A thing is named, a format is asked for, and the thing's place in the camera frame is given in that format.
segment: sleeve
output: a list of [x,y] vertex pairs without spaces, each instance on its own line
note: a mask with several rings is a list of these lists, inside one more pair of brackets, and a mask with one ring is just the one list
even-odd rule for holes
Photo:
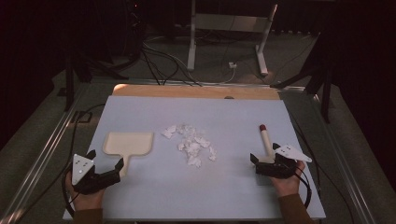
[[299,194],[280,197],[279,206],[286,224],[311,224],[314,220],[306,212]]
[[103,209],[88,209],[76,211],[73,217],[74,224],[102,224]]

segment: person's arm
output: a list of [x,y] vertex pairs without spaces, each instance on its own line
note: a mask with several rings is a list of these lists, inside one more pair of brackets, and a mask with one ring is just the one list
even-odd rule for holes
[[102,200],[105,190],[101,189],[93,194],[78,194],[74,191],[72,186],[71,173],[66,176],[66,187],[70,193],[71,198],[75,199],[73,205],[75,207],[75,214],[73,223],[75,224],[102,224],[103,223],[103,208]]
[[[302,161],[297,161],[297,175],[301,175],[305,165]],[[310,224],[315,223],[306,212],[303,201],[298,193],[300,179],[291,176],[287,179],[270,177],[276,189],[279,201],[280,212],[286,224]]]

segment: beige dustpan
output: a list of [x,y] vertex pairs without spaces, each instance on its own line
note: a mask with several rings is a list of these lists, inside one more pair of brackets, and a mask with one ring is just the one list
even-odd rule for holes
[[120,177],[128,171],[131,156],[144,156],[151,151],[154,133],[108,133],[103,151],[109,155],[120,155],[124,166],[120,170]]

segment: power plug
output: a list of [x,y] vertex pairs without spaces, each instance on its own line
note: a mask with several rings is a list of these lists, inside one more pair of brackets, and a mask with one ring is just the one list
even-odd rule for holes
[[236,63],[228,63],[230,65],[230,68],[236,68]]

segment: red brush tip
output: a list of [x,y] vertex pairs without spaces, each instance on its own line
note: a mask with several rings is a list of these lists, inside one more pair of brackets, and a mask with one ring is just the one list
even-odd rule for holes
[[260,125],[260,132],[262,132],[262,131],[264,131],[264,130],[267,130],[267,128],[265,127],[265,125]]

